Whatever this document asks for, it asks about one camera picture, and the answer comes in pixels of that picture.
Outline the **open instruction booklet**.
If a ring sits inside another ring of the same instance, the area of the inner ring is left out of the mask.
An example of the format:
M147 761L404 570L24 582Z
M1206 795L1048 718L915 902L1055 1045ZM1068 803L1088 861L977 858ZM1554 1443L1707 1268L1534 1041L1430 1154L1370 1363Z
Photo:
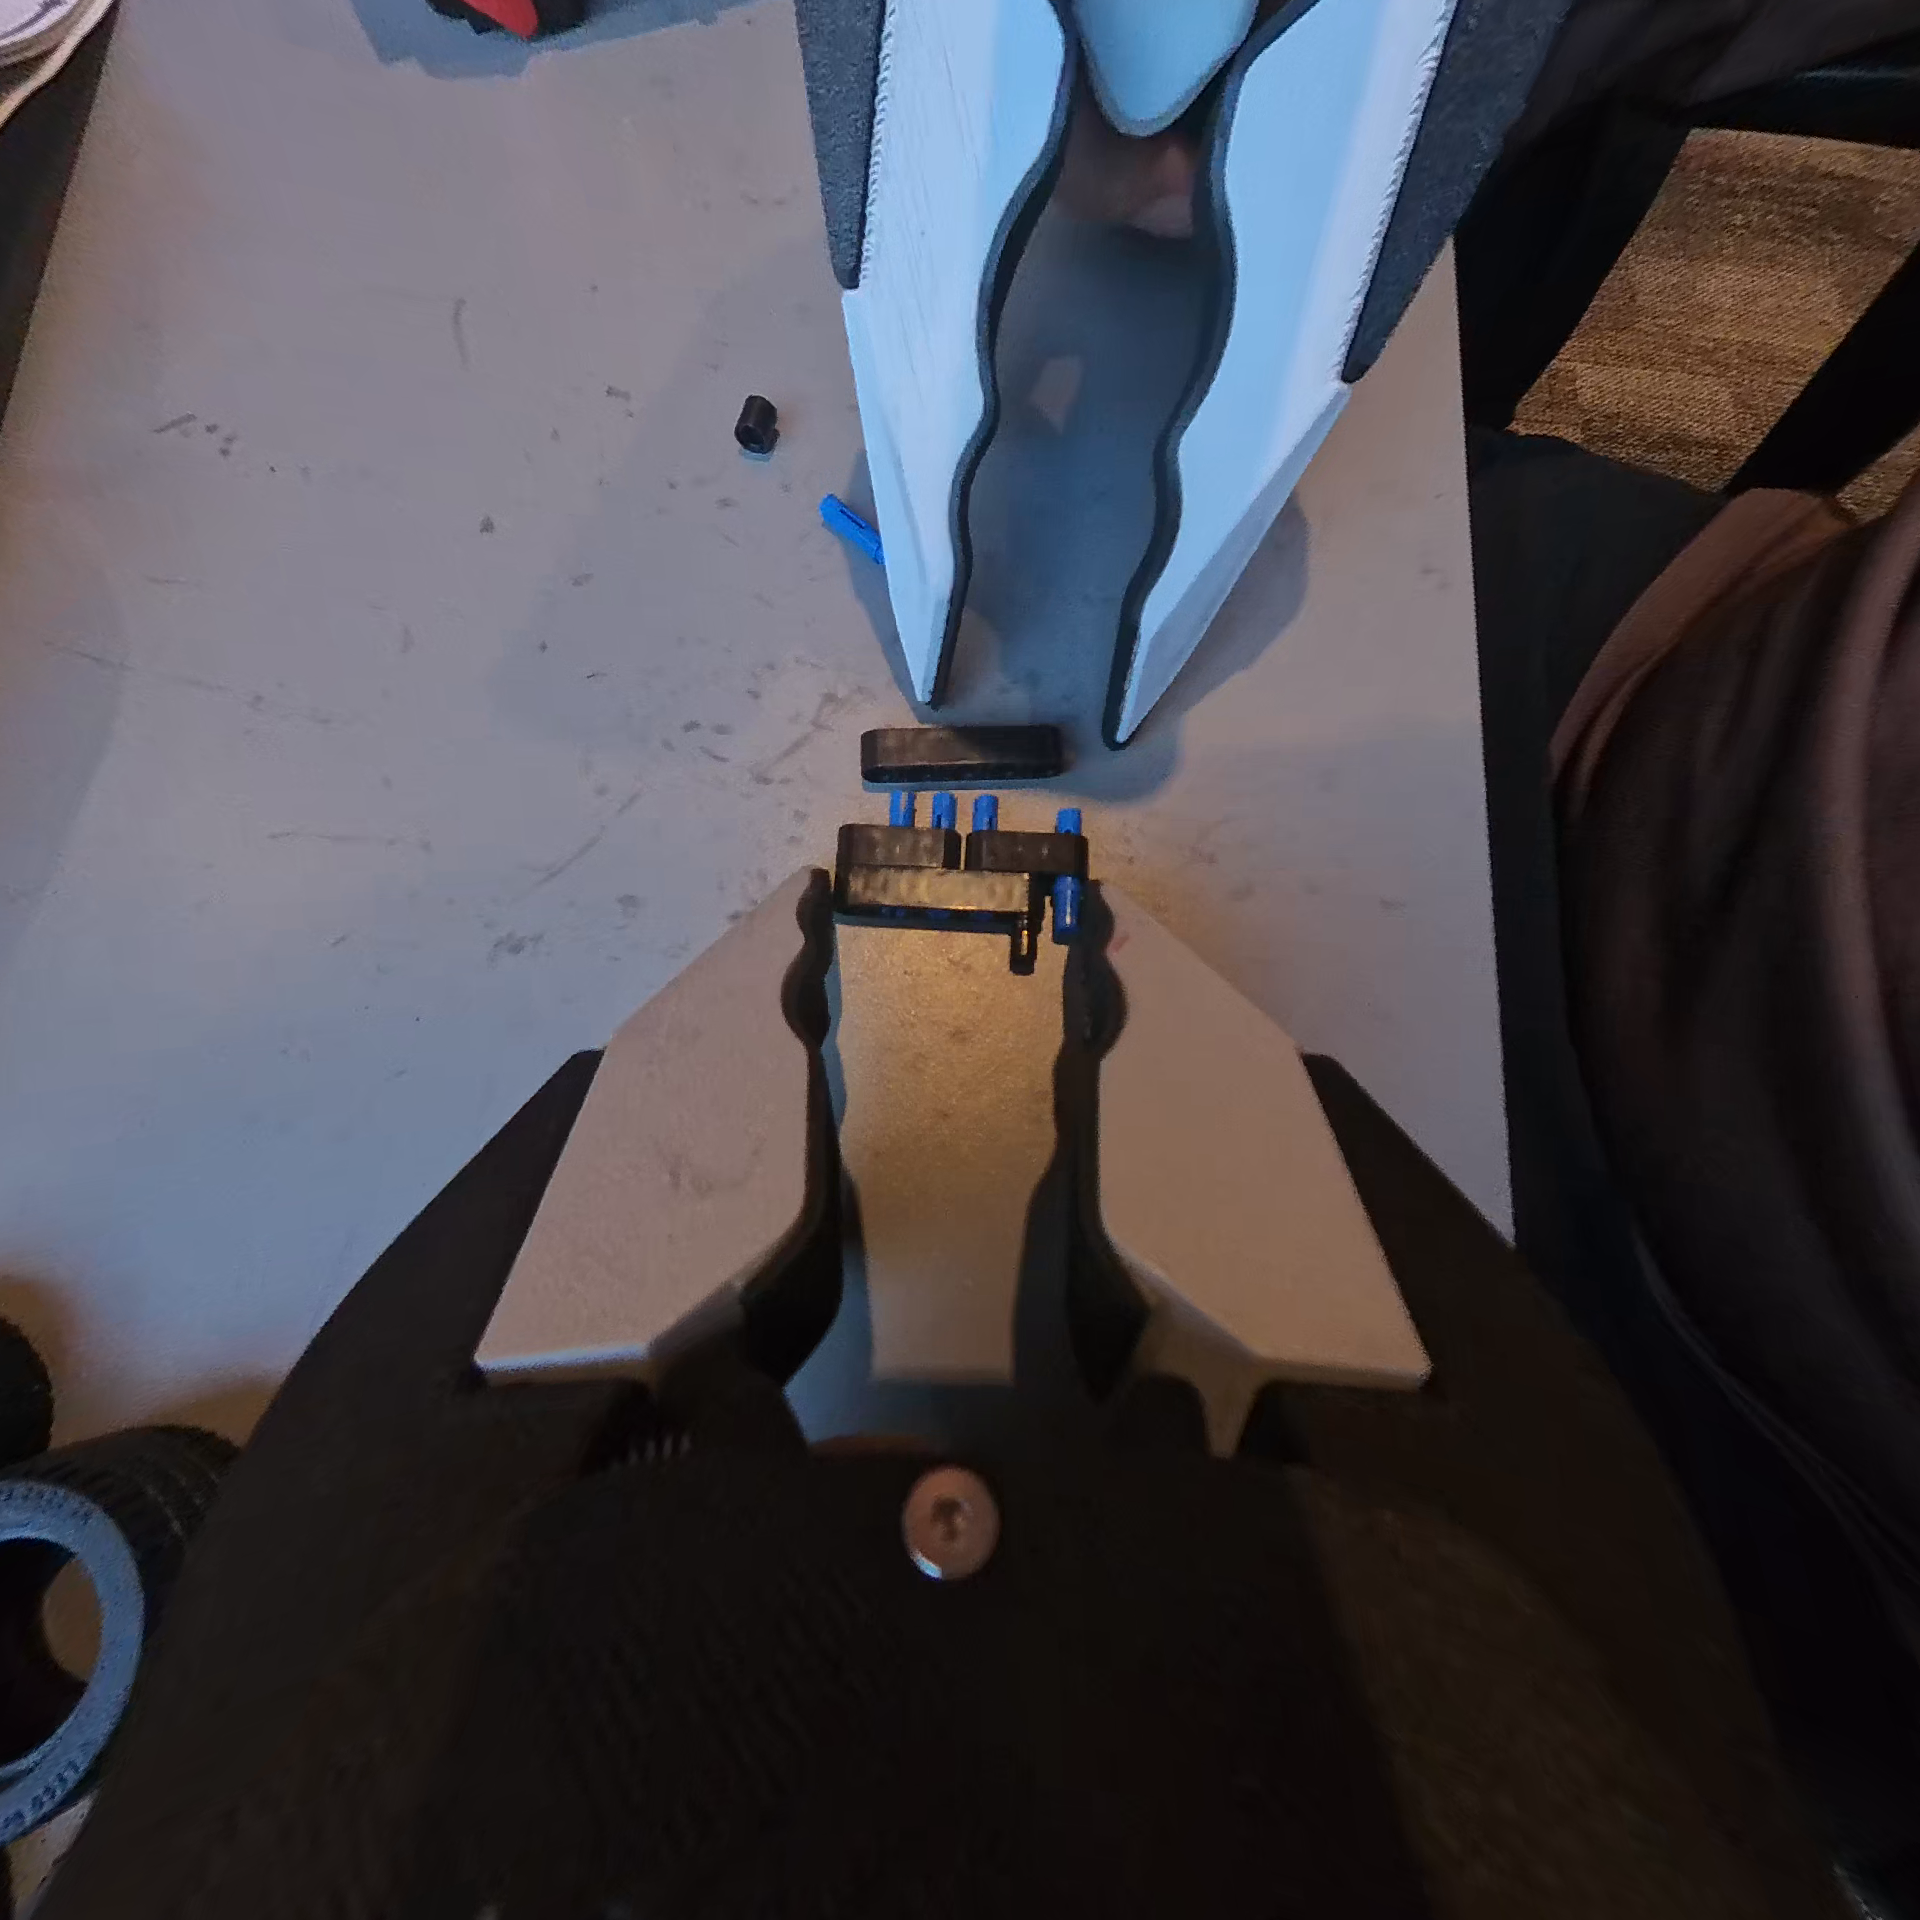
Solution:
M2 128L63 75L114 2L2 2Z

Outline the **person's right hand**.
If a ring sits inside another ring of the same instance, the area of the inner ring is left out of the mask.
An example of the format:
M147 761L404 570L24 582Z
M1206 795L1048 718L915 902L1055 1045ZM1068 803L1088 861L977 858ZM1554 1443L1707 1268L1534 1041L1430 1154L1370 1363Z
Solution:
M1058 195L1079 221L1187 241L1194 233L1196 180L1196 140L1177 130L1132 137L1105 122L1079 122L1068 140Z

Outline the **black toy beam with holes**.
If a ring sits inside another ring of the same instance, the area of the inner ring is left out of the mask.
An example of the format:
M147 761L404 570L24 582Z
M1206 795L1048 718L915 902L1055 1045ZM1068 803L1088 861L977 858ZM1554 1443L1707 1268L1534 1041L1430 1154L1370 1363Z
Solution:
M1048 725L878 726L857 748L870 787L936 789L1040 785L1071 766L1066 737Z

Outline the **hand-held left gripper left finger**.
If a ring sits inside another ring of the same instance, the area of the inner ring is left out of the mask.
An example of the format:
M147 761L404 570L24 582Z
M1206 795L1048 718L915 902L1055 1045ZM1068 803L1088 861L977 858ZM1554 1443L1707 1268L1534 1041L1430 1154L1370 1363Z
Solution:
M782 880L593 1064L473 1364L490 1385L788 1385L844 1302L832 883Z

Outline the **black toy tyre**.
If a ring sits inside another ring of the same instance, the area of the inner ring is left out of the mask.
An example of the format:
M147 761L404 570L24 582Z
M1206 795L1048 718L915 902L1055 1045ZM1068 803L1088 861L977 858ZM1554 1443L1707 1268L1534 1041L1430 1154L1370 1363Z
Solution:
M99 1657L68 1708L6 1755L2 1842L28 1838L89 1784L127 1715L147 1638L148 1595L130 1536L96 1498L48 1480L7 1476L6 1550L54 1550L76 1564L100 1610Z
M55 1382L33 1339L2 1317L2 1470L44 1453L54 1444Z
M7 1470L94 1501L135 1556L139 1584L168 1592L241 1448L190 1425L137 1426L47 1452Z

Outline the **black chair frame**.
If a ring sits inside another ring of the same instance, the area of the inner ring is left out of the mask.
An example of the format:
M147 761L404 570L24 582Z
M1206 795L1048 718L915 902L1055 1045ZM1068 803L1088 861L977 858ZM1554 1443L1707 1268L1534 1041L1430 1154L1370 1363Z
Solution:
M1916 38L1724 104L1607 105L1456 235L1470 420L1868 515L1916 477Z

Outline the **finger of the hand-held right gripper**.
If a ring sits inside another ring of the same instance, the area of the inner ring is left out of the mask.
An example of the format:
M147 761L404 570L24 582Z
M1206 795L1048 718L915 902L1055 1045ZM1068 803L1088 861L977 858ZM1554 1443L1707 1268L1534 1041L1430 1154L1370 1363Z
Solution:
M1102 713L1115 750L1209 635L1346 408L1361 307L1455 12L1280 5L1224 66L1194 208L1217 286L1121 609Z
M947 705L969 596L969 493L999 420L999 314L1072 105L1051 2L880 6L848 356L898 650Z

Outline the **black beam assembly blue pins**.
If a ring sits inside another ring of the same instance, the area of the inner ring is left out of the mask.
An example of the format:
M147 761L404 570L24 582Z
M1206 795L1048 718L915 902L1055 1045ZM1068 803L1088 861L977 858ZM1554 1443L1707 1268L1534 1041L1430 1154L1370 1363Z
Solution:
M1081 808L1023 826L988 789L896 793L883 820L844 822L832 845L840 922L994 937L1015 976L1034 976L1044 947L1081 937L1088 886Z

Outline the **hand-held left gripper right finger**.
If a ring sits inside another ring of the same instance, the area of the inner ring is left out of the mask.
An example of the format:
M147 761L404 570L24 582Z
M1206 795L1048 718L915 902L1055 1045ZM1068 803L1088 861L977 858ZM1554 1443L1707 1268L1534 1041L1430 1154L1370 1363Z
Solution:
M1196 1393L1214 1452L1270 1385L1414 1396L1433 1363L1287 1029L1123 890L1064 979L1064 1315L1098 1403Z

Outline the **person's brown jacket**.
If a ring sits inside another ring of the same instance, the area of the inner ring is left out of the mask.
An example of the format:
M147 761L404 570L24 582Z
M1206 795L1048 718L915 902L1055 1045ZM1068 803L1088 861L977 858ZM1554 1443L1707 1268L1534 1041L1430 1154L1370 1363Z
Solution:
M1552 733L1569 1010L1666 1297L1771 1421L1916 1505L1916 485L1760 489Z

